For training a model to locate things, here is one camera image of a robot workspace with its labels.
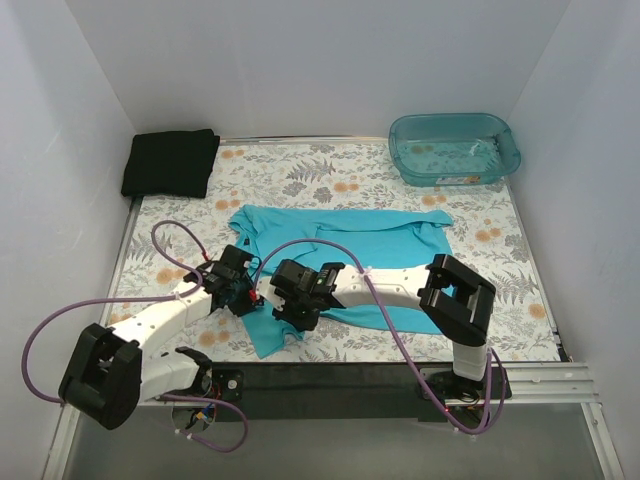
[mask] gray floor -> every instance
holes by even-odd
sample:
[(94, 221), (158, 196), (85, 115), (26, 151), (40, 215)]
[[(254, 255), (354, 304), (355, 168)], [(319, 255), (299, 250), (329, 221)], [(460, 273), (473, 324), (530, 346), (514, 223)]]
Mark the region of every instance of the gray floor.
[[(67, 479), (597, 479), (580, 405), (507, 405), (486, 435), (413, 420), (254, 421), (246, 445), (212, 452), (170, 428), (167, 407), (139, 408), (108, 432), (83, 417)], [(232, 443), (239, 423), (205, 435)]]

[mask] blue cloth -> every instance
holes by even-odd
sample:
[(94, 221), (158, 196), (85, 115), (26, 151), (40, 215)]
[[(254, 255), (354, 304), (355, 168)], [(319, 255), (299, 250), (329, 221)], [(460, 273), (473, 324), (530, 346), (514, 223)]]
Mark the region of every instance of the blue cloth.
[[(453, 220), (441, 210), (420, 213), (391, 210), (296, 210), (245, 205), (229, 222), (240, 235), (236, 246), (265, 258), (276, 247), (299, 238), (331, 240), (351, 250), (362, 265), (404, 268), (431, 263), (436, 253), (451, 253), (442, 227)], [(327, 262), (353, 261), (328, 245), (301, 243), (276, 254), (263, 274), (273, 274), (281, 260), (291, 258), (318, 270)], [(394, 325), (402, 332), (441, 333), (423, 313), (390, 307)], [(377, 306), (332, 309), (323, 316), (359, 327), (388, 330)], [(258, 357), (284, 347), (285, 335), (303, 334), (283, 320), (275, 320), (271, 308), (242, 317)]]

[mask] orange flower print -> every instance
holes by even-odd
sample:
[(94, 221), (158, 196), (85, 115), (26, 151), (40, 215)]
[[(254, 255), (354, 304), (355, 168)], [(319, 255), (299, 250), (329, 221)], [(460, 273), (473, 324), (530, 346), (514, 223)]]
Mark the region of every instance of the orange flower print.
[(206, 332), (202, 332), (200, 337), (198, 338), (198, 343), (203, 347), (210, 347), (214, 343), (216, 343), (216, 334), (211, 330), (207, 330)]
[(424, 197), (422, 197), (422, 204), (426, 205), (427, 207), (432, 207), (436, 204), (436, 200), (431, 195), (425, 195)]
[(476, 240), (478, 240), (479, 242), (482, 242), (482, 243), (486, 243), (489, 240), (491, 240), (491, 235), (489, 235), (484, 230), (480, 230), (478, 233), (476, 233)]
[(173, 279), (173, 272), (171, 271), (170, 268), (163, 268), (162, 270), (160, 270), (158, 272), (158, 274), (156, 275), (156, 281), (160, 284), (160, 285), (166, 285), (167, 283), (169, 283), (171, 280)]
[(537, 320), (543, 320), (547, 318), (547, 312), (539, 303), (532, 303), (531, 305), (529, 305), (529, 315)]

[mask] cable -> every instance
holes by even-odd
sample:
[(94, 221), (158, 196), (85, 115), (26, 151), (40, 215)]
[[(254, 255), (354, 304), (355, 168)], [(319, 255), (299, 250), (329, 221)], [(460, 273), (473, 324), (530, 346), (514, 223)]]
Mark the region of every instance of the cable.
[(242, 432), (242, 437), (240, 438), (240, 440), (238, 440), (238, 442), (236, 442), (234, 445), (230, 447), (221, 447), (220, 445), (210, 442), (202, 437), (199, 437), (198, 435), (193, 435), (187, 432), (186, 430), (176, 429), (177, 432), (180, 432), (185, 437), (191, 440), (195, 440), (196, 442), (204, 445), (205, 447), (210, 448), (211, 450), (215, 450), (216, 452), (220, 452), (220, 453), (231, 453), (234, 450), (237, 450), (238, 448), (240, 448), (244, 444), (245, 440), (247, 439), (247, 435), (249, 435), (249, 420), (247, 419), (247, 416), (244, 414), (242, 410), (240, 410), (238, 407), (236, 407), (232, 403), (225, 402), (224, 400), (213, 399), (213, 398), (186, 397), (183, 395), (172, 395), (168, 393), (165, 395), (162, 395), (160, 398), (162, 400), (167, 400), (170, 402), (213, 403), (216, 406), (216, 410), (218, 410), (218, 407), (224, 407), (238, 414), (238, 416), (240, 417), (240, 420), (242, 420), (244, 431)]
[[(339, 245), (337, 243), (331, 242), (329, 240), (323, 240), (323, 239), (319, 239), (319, 238), (301, 238), (299, 240), (292, 240), (290, 242), (287, 242), (287, 243), (284, 243), (284, 244), (280, 245), (278, 248), (273, 250), (269, 255), (267, 255), (265, 257), (264, 261), (260, 264), (260, 266), (256, 270), (255, 280), (254, 280), (254, 284), (253, 284), (254, 290), (256, 290), (256, 287), (257, 287), (257, 284), (258, 284), (258, 279), (260, 278), (260, 274), (262, 273), (262, 270), (264, 270), (264, 267), (267, 264), (267, 262), (275, 254), (277, 254), (281, 250), (283, 250), (283, 249), (285, 249), (285, 248), (287, 248), (287, 247), (289, 247), (291, 245), (296, 245), (298, 243), (321, 243), (321, 244), (324, 244), (324, 245), (329, 245), (331, 247), (337, 248), (338, 250), (341, 250), (342, 252), (346, 253), (351, 258), (351, 260), (353, 260), (353, 262), (356, 265), (356, 268), (358, 269), (358, 271), (361, 274), (365, 273), (365, 269), (362, 267), (362, 264), (360, 263), (358, 258), (355, 256), (355, 254), (353, 252), (351, 252), (349, 249), (343, 247), (342, 245)], [(433, 391), (431, 390), (431, 388), (429, 387), (429, 385), (427, 384), (425, 379), (420, 374), (420, 371), (418, 370), (418, 367), (416, 367), (416, 364), (411, 359), (411, 356), (409, 355), (409, 352), (407, 351), (406, 347), (404, 346), (404, 343), (402, 342), (402, 339), (398, 335), (398, 331), (396, 330), (396, 328), (393, 325), (393, 322), (391, 321), (391, 317), (389, 316), (389, 312), (387, 311), (387, 307), (384, 305), (384, 302), (380, 298), (380, 295), (378, 294), (378, 291), (376, 290), (375, 286), (373, 285), (373, 282), (371, 282), (371, 279), (369, 278), (368, 275), (364, 276), (364, 281), (367, 284), (367, 287), (369, 287), (369, 290), (371, 291), (371, 295), (373, 296), (374, 301), (376, 302), (378, 307), (380, 307), (380, 311), (382, 313), (382, 316), (384, 317), (385, 322), (387, 323), (387, 326), (389, 327), (389, 331), (391, 332), (391, 336), (393, 337), (394, 341), (396, 342), (396, 345), (398, 345), (398, 349), (402, 353), (402, 356), (404, 357), (407, 365), (409, 366), (409, 368), (413, 372), (414, 376), (418, 380), (418, 383), (420, 384), (420, 387), (422, 388), (422, 390), (427, 394), (429, 399), (433, 402), (433, 404), (440, 411), (440, 413), (442, 413), (454, 427), (458, 428), (461, 432), (469, 434), (469, 435), (478, 435), (478, 434), (484, 433), (487, 430), (489, 430), (489, 428), (491, 428), (493, 425), (495, 425), (496, 421), (500, 417), (500, 414), (502, 413), (502, 407), (504, 405), (504, 401), (505, 401), (505, 397), (506, 397), (506, 393), (507, 393), (506, 371), (505, 371), (505, 369), (504, 369), (504, 367), (502, 365), (502, 362), (500, 361), (500, 358), (498, 357), (498, 354), (496, 353), (496, 351), (493, 348), (490, 348), (489, 349), (490, 351), (487, 352), (487, 368), (486, 368), (487, 378), (486, 378), (486, 387), (485, 387), (485, 394), (484, 394), (485, 403), (484, 403), (484, 411), (483, 411), (483, 414), (482, 414), (481, 422), (480, 422), (478, 427), (469, 428), (469, 427), (463, 425), (460, 421), (458, 421), (453, 415), (451, 415), (447, 411), (447, 409), (440, 403), (440, 401), (438, 400), (436, 395), (433, 393)], [(489, 422), (489, 410), (490, 410), (490, 407), (491, 407), (491, 380), (492, 380), (492, 378), (491, 378), (492, 377), (491, 356), (492, 355), (495, 357), (496, 361), (498, 362), (498, 366), (499, 366), (500, 372), (502, 374), (502, 392), (501, 392), (501, 396), (500, 396), (500, 403), (498, 405), (498, 410), (497, 410), (496, 414), (493, 415), (492, 421)]]
[[(202, 275), (195, 268), (192, 268), (189, 265), (185, 265), (184, 263), (179, 262), (178, 260), (169, 256), (169, 254), (165, 252), (164, 249), (160, 246), (156, 238), (156, 232), (158, 231), (158, 228), (160, 228), (163, 225), (175, 225), (177, 227), (180, 227), (182, 230), (184, 230), (196, 242), (198, 247), (200, 247), (200, 250), (202, 251), (202, 255), (205, 257), (205, 259), (208, 260), (207, 252), (204, 248), (204, 245), (202, 245), (202, 242), (198, 239), (198, 237), (196, 237), (196, 235), (189, 229), (189, 227), (187, 227), (186, 225), (183, 225), (180, 222), (177, 222), (175, 220), (162, 220), (161, 222), (156, 223), (151, 229), (151, 242), (153, 243), (153, 246), (158, 251), (158, 253), (162, 255), (162, 257), (164, 257), (169, 262), (173, 263), (174, 265), (180, 268), (184, 268), (185, 270), (188, 270), (189, 272), (193, 273), (196, 276), (195, 286), (193, 288), (190, 288), (186, 292), (180, 294), (180, 298), (188, 297), (192, 293), (195, 293), (202, 286), (202, 283), (203, 283)], [(127, 302), (128, 303), (168, 302), (175, 299), (176, 299), (175, 295), (167, 295), (167, 296), (159, 296), (159, 297), (95, 298), (93, 300), (83, 300), (81, 302), (73, 303), (71, 305), (67, 305), (66, 307), (63, 307), (53, 312), (51, 315), (45, 318), (42, 322), (40, 322), (40, 324), (33, 330), (33, 332), (31, 333), (31, 335), (29, 335), (29, 338), (27, 339), (27, 342), (24, 345), (24, 349), (22, 350), (20, 370), (22, 371), (22, 379), (24, 380), (25, 385), (27, 386), (27, 388), (31, 393), (33, 393), (36, 397), (40, 398), (41, 400), (44, 400), (45, 402), (58, 403), (60, 405), (64, 403), (62, 399), (58, 397), (52, 397), (51, 395), (47, 395), (41, 392), (40, 390), (38, 390), (38, 388), (33, 384), (33, 381), (31, 380), (31, 376), (29, 375), (29, 366), (28, 366), (29, 353), (31, 351), (31, 347), (36, 337), (47, 325), (49, 325), (49, 323), (51, 323), (53, 320), (58, 318), (60, 315), (70, 312), (71, 310), (75, 310), (76, 308), (86, 307), (89, 305), (100, 305), (100, 304), (109, 304), (109, 303), (127, 303)]]

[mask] folded fabric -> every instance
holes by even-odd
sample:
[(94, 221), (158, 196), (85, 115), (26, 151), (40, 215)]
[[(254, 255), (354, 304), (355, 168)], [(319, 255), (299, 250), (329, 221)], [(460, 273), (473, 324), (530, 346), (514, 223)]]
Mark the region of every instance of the folded fabric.
[(121, 193), (204, 198), (220, 137), (213, 130), (136, 135)]
[[(365, 266), (404, 268), (428, 264), (437, 253), (451, 253), (442, 227), (453, 220), (443, 211), (428, 213), (391, 210), (296, 210), (245, 205), (229, 222), (240, 235), (236, 245), (260, 258), (276, 247), (299, 238), (322, 238), (352, 251)], [(281, 260), (291, 258), (319, 269), (327, 262), (353, 261), (328, 245), (301, 243), (277, 253), (262, 274), (270, 275)], [(440, 333), (424, 312), (390, 307), (395, 327), (403, 332)], [(331, 309), (324, 317), (360, 327), (387, 330), (377, 306)], [(266, 357), (283, 348), (285, 335), (302, 339), (289, 323), (275, 320), (271, 308), (242, 317), (256, 353)]]

